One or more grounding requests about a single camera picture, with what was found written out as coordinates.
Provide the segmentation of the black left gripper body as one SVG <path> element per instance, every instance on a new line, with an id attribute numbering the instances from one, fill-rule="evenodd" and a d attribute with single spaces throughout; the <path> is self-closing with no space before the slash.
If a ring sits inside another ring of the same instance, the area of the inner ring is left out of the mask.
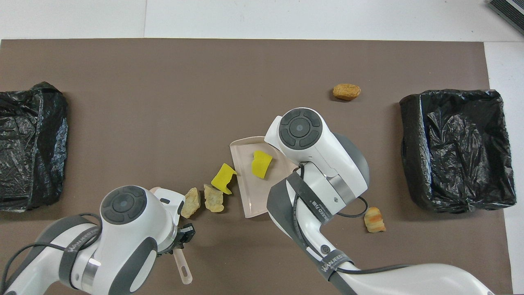
<path id="1" fill-rule="evenodd" d="M 186 233 L 178 229 L 160 243 L 160 255 L 173 254 L 173 250 L 183 249 L 186 242 Z"/>

